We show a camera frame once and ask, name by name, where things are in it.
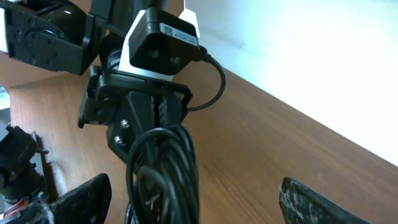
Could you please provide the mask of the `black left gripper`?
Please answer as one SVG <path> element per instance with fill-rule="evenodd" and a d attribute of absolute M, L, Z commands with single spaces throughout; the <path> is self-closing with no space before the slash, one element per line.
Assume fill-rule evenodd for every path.
<path fill-rule="evenodd" d="M 130 147 L 146 131 L 180 124 L 193 94 L 188 86 L 92 66 L 80 104 L 78 127 L 106 126 L 108 147 L 127 162 Z"/>

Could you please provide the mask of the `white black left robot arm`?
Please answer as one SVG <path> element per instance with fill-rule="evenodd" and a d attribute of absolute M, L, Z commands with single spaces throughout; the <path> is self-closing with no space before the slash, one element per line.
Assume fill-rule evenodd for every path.
<path fill-rule="evenodd" d="M 181 126 L 192 98 L 172 82 L 199 59 L 196 28 L 167 1 L 2 1 L 1 50 L 53 72 L 89 72 L 78 126 L 107 127 L 123 161 L 194 161 Z"/>

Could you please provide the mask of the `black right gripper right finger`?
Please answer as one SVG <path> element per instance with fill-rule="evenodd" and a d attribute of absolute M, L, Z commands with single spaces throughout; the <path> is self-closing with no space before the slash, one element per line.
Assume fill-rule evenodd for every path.
<path fill-rule="evenodd" d="M 288 224 L 369 224 L 292 177 L 279 187 L 279 205 Z"/>

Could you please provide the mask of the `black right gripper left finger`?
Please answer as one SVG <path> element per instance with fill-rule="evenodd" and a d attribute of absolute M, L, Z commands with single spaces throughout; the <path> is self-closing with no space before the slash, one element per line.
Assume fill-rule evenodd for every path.
<path fill-rule="evenodd" d="M 109 177 L 102 173 L 52 203 L 42 198 L 29 202 L 15 214 L 1 219 L 1 223 L 103 224 L 108 214 L 111 197 Z"/>

